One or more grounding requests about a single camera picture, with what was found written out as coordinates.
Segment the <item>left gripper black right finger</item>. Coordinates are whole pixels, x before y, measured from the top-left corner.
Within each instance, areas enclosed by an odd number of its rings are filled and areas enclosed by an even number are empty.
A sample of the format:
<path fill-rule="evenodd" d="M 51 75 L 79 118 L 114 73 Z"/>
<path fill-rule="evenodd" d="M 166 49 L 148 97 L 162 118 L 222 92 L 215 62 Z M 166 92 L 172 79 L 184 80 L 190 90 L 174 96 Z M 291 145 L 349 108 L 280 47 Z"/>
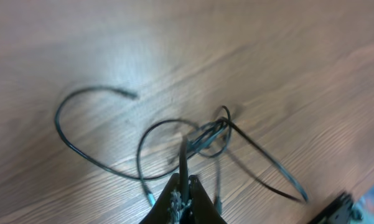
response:
<path fill-rule="evenodd" d="M 203 185 L 196 175 L 191 175 L 190 180 L 190 221 L 194 224 L 227 224 L 217 212 Z"/>

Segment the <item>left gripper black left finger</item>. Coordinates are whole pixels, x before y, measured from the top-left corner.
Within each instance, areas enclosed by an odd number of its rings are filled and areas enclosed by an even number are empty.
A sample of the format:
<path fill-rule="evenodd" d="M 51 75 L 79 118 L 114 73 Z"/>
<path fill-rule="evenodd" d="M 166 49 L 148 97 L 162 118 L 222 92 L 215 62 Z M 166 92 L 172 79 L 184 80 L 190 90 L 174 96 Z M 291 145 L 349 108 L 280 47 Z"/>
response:
<path fill-rule="evenodd" d="M 150 212 L 140 224 L 175 224 L 180 223 L 181 197 L 179 174 L 172 174 Z"/>

